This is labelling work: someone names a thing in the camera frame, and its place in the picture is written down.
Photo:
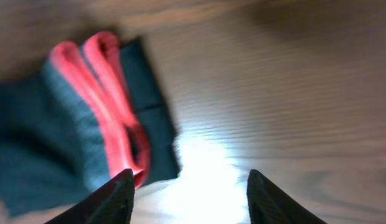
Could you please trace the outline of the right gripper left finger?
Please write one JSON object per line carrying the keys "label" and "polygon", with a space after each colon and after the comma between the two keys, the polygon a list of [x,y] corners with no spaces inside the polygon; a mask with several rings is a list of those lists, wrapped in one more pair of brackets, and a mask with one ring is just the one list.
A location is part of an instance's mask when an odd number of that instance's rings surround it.
{"label": "right gripper left finger", "polygon": [[133,172],[125,169],[86,199],[45,224],[129,224],[134,191]]}

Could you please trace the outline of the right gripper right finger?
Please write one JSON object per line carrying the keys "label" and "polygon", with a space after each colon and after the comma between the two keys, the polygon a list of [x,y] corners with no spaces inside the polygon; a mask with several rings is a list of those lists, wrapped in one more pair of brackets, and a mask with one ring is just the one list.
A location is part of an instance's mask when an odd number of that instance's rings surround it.
{"label": "right gripper right finger", "polygon": [[325,224],[255,169],[248,176],[247,199],[252,224]]}

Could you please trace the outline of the black leggings red waistband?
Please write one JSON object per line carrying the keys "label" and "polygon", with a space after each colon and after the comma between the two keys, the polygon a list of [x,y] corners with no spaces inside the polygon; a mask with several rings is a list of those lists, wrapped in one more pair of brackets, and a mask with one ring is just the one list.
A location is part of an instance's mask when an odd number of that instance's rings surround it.
{"label": "black leggings red waistband", "polygon": [[17,217],[78,203],[125,169],[137,187],[175,179],[175,137],[140,38],[61,42],[38,74],[0,84],[0,202]]}

